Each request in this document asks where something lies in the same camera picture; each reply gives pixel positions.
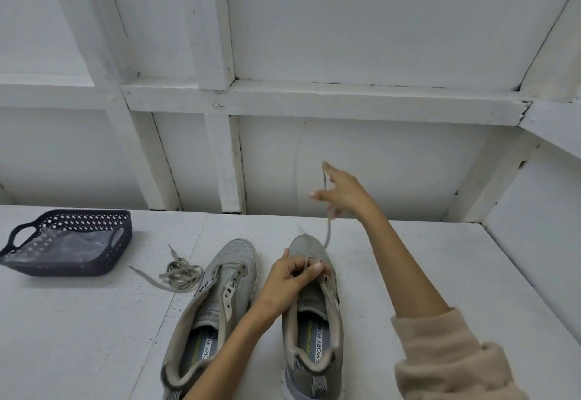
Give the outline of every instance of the person's left hand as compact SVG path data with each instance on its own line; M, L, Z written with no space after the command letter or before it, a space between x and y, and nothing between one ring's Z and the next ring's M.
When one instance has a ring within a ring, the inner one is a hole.
M300 270L303 272L293 277L293 274ZM272 325L276 318L296 301L303 287L315 280L323 271L328 276L332 275L329 265L316 262L315 258L309 260L307 257L289 257L289 250L286 248L282 257L272 265L251 311L268 326Z

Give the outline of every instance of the white table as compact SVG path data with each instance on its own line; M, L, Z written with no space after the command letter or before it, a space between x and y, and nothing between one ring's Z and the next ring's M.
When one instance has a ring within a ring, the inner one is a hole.
M44 210L0 206L0 240ZM161 361L192 295L150 287L127 265L156 275L169 261L170 242L185 257L193 249L190 263L205 266L241 236L261 256L264 283L299 225L319 239L326 230L326 220L318 218L146 211L132 217L134 240L104 277L31 278L0 268L2 399L160 400ZM531 398L581 398L581 346L481 226L393 225L480 339L504 345L517 382ZM333 223L329 252L345 326L347 398L400 398L393 364L403 353L389 323L393 308L357 221ZM280 399L283 363L278 321L258 343L236 399Z

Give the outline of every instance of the sleeve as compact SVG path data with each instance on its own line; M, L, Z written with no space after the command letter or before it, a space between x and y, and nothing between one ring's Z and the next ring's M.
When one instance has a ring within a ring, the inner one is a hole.
M392 319L405 360L396 363L405 400L527 400L500 345L480 344L459 310L428 319Z

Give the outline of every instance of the shoe without laces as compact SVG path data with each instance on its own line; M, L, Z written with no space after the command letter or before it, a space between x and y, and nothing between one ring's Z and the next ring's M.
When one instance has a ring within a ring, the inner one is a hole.
M182 398L199 379L246 313L255 284L254 245L230 241L207 266L171 336L161 374L164 400Z
M289 257L314 257L330 265L321 243L300 235L290 243ZM321 275L299 293L282 315L285 370L282 394L287 400L339 400L343 398L343 323L337 282Z

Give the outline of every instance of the basket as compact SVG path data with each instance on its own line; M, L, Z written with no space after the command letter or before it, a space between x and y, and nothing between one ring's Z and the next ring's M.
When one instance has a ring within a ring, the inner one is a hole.
M25 228L36 231L19 247L14 245L18 232ZM0 257L8 255L25 245L32 250L34 239L41 228L69 230L77 233L112 230L108 244L98 257L87 262L5 262L3 265L31 276L99 276L110 271L131 241L131 213L128 211L65 210L55 209L40 215L31 223L22 224L12 230L8 243L0 251Z

